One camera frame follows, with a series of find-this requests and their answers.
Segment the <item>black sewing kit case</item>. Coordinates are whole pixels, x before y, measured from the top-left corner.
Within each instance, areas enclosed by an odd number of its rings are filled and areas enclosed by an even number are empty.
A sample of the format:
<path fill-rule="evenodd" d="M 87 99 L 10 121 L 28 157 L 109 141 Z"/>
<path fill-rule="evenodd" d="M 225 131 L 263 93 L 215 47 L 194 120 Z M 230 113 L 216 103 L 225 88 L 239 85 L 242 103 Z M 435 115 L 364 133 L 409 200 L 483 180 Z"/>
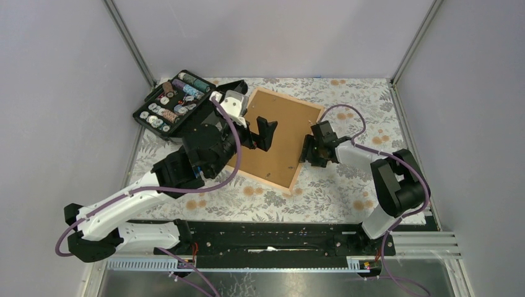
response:
<path fill-rule="evenodd" d="M 204 93 L 201 99 L 197 99 L 173 87 L 176 95 L 173 98 L 167 98 L 164 95 L 162 84 L 166 81 L 171 83 L 173 79 L 179 79 L 178 74 L 180 72 L 187 72 L 203 80 L 211 86 L 210 91 Z M 215 112 L 215 106 L 209 100 L 213 91 L 221 92 L 223 95 L 227 90 L 233 90 L 244 95 L 248 91 L 248 86 L 244 80 L 217 85 L 190 71 L 182 70 L 180 72 L 172 78 L 160 81 L 147 95 L 143 104 L 132 114 L 132 118 L 139 125 L 166 141 L 182 138 L 184 134 L 202 124 L 206 118 Z"/>

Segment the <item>aluminium corner post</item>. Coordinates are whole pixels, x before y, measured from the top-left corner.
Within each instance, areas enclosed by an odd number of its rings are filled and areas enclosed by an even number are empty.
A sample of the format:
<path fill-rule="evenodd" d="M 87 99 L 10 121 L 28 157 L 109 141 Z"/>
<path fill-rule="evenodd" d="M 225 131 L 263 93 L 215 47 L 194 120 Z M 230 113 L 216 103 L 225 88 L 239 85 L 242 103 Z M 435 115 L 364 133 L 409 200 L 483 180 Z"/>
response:
<path fill-rule="evenodd" d="M 145 78 L 148 85 L 151 88 L 154 88 L 156 86 L 155 77 L 152 74 L 151 70 L 149 69 L 115 1 L 114 0 L 102 0 L 102 3 L 105 5 L 110 15 L 110 18 L 112 19 L 117 30 L 119 31 L 119 34 L 121 35 L 124 43 L 126 44 L 133 60 L 137 64 L 142 76 Z"/>
<path fill-rule="evenodd" d="M 425 17 L 423 18 L 422 23 L 420 24 L 419 28 L 417 29 L 416 34 L 414 35 L 414 38 L 412 39 L 406 53 L 404 54 L 403 58 L 401 59 L 400 64 L 398 65 L 396 71 L 391 77 L 390 83 L 392 84 L 392 86 L 397 85 L 399 81 L 401 80 L 403 73 L 405 72 L 405 70 L 407 69 L 410 63 L 410 60 L 412 59 L 415 52 L 417 51 L 419 44 L 423 40 L 426 32 L 431 26 L 434 18 L 438 14 L 438 11 L 440 10 L 443 3 L 444 3 L 444 0 L 433 0 L 432 1 L 431 6 L 428 9 L 427 13 L 425 14 Z"/>

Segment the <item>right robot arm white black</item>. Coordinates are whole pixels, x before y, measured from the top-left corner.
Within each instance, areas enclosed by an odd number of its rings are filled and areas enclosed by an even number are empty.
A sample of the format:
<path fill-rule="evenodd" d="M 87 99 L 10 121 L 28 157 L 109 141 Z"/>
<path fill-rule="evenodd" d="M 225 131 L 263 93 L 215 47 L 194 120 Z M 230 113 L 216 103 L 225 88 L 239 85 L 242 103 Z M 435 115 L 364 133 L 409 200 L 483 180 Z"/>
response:
<path fill-rule="evenodd" d="M 372 176 L 378 206 L 357 230 L 355 247 L 361 254 L 372 254 L 381 236 L 428 206 L 430 189 L 411 151 L 386 153 L 360 145 L 351 137 L 338 137 L 328 121 L 313 125 L 311 131 L 305 136 L 301 163 L 322 168 L 328 163 L 352 165 Z"/>

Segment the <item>brown thread spool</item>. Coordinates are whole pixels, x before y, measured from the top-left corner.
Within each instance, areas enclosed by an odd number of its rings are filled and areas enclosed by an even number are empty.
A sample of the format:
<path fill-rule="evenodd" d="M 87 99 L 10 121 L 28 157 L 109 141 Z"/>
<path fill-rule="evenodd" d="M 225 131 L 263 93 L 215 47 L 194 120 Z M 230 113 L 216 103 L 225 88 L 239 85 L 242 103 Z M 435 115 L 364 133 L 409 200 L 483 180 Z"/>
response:
<path fill-rule="evenodd" d="M 162 88 L 164 95 L 167 98 L 173 98 L 176 95 L 176 91 L 174 90 L 173 85 L 169 81 L 164 82 L 162 84 Z"/>

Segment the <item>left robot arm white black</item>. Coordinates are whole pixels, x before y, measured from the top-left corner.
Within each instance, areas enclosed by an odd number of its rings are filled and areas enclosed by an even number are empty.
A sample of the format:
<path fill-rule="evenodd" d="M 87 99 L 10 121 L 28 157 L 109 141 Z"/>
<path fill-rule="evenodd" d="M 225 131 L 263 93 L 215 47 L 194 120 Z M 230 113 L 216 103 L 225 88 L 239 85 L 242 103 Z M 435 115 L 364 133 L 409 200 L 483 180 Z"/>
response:
<path fill-rule="evenodd" d="M 69 204 L 64 208 L 68 229 L 61 235 L 55 252 L 61 257 L 75 256 L 85 263 L 106 259 L 116 252 L 143 252 L 155 248 L 187 253 L 192 246 L 191 233 L 177 222 L 133 223 L 131 219 L 153 206 L 219 189 L 236 175 L 237 162 L 231 175 L 222 183 L 206 187 L 232 157 L 240 157 L 242 146 L 268 151 L 278 126 L 257 118 L 259 132 L 248 125 L 227 121 L 219 129 L 201 124 L 183 137 L 183 145 L 158 161 L 143 177 L 112 196 L 90 206 Z"/>

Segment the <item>left aluminium corner post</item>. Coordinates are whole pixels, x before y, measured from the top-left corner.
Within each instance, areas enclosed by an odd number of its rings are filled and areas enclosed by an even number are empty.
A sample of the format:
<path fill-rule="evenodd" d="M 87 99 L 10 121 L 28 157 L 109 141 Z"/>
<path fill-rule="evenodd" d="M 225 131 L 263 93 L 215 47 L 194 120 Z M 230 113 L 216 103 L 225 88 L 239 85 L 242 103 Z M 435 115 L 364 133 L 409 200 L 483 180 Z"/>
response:
<path fill-rule="evenodd" d="M 110 18 L 112 19 L 117 30 L 119 31 L 119 34 L 121 35 L 124 43 L 126 44 L 133 60 L 137 64 L 142 76 L 145 78 L 148 85 L 151 88 L 154 88 L 156 86 L 155 77 L 152 74 L 151 70 L 149 69 L 115 1 L 114 0 L 102 0 L 102 3 L 105 5 L 110 15 Z"/>

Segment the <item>purple thread spool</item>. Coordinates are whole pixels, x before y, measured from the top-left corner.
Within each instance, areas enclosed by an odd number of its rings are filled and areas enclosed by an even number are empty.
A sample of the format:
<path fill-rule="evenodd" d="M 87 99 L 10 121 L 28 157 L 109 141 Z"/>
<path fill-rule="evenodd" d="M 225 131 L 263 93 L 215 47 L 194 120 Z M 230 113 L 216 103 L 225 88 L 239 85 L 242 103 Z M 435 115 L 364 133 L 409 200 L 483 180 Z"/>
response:
<path fill-rule="evenodd" d="M 178 90 L 181 90 L 184 93 L 189 93 L 189 85 L 187 85 L 183 81 L 181 81 L 179 79 L 173 79 L 171 83 Z"/>

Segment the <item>right aluminium corner post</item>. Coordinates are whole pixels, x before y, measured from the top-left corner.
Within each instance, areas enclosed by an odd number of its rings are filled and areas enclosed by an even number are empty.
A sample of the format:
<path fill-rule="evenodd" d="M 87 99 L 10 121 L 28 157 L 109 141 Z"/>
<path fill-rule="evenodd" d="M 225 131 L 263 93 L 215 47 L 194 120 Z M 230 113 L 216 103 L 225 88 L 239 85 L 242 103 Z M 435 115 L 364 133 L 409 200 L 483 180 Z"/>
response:
<path fill-rule="evenodd" d="M 406 53 L 404 54 L 403 58 L 401 59 L 400 64 L 398 65 L 396 71 L 391 77 L 390 83 L 392 84 L 392 86 L 397 85 L 399 81 L 401 80 L 403 73 L 405 72 L 405 70 L 407 69 L 410 63 L 410 60 L 412 59 L 415 52 L 417 51 L 419 44 L 423 40 L 426 32 L 431 26 L 434 18 L 438 14 L 438 11 L 440 10 L 443 3 L 444 3 L 444 0 L 433 0 L 432 1 L 431 6 L 428 9 L 427 13 L 425 14 L 425 17 L 423 18 L 422 23 L 420 24 L 419 28 L 417 29 L 416 34 L 414 35 L 414 38 L 412 39 Z"/>

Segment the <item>floral patterned table mat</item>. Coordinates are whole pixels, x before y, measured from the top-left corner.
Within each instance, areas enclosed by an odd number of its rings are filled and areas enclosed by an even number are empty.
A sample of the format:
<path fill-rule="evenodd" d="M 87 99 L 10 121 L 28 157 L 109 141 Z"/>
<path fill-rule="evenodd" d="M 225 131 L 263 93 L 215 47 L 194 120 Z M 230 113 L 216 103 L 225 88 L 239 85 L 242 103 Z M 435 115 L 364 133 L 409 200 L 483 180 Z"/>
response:
<path fill-rule="evenodd" d="M 338 136 L 395 152 L 406 144 L 386 79 L 248 78 L 264 87 L 329 109 Z M 304 164 L 290 193 L 237 175 L 216 191 L 187 194 L 139 214 L 146 220 L 360 223 L 377 206 L 371 175 L 345 164 Z"/>

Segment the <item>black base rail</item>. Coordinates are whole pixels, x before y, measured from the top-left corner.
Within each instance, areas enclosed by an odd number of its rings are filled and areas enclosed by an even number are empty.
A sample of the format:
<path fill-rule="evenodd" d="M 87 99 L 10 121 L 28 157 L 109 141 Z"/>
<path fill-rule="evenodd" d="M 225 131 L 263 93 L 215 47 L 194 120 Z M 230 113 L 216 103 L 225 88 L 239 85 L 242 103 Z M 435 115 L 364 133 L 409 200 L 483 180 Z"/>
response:
<path fill-rule="evenodd" d="M 358 224 L 206 222 L 175 220 L 181 240 L 169 249 L 196 262 L 239 267 L 334 267 L 346 257 L 395 256 L 391 236 L 364 240 Z"/>

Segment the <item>light blue thread spool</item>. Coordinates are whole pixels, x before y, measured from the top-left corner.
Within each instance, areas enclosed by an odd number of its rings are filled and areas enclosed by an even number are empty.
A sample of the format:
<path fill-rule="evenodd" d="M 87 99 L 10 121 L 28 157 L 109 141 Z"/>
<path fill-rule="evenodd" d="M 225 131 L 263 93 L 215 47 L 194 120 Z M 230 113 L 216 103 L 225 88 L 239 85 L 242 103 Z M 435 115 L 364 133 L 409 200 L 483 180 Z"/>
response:
<path fill-rule="evenodd" d="M 183 87 L 183 91 L 187 93 L 188 95 L 193 96 L 194 98 L 201 99 L 204 96 L 204 93 L 199 91 L 198 89 L 192 87 L 189 84 L 185 84 Z"/>

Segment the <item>teal thread spool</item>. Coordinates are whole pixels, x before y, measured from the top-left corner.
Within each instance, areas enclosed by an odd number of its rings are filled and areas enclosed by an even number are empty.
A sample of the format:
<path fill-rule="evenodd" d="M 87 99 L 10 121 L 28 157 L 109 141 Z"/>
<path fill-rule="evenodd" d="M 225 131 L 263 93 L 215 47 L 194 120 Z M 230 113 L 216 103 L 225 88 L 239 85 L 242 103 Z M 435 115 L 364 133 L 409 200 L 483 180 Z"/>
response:
<path fill-rule="evenodd" d="M 188 74 L 187 72 L 180 72 L 178 74 L 178 78 L 200 92 L 206 93 L 209 92 L 211 89 L 211 86 L 209 84 L 205 83 L 203 80 L 198 79 L 197 77 L 191 74 Z"/>

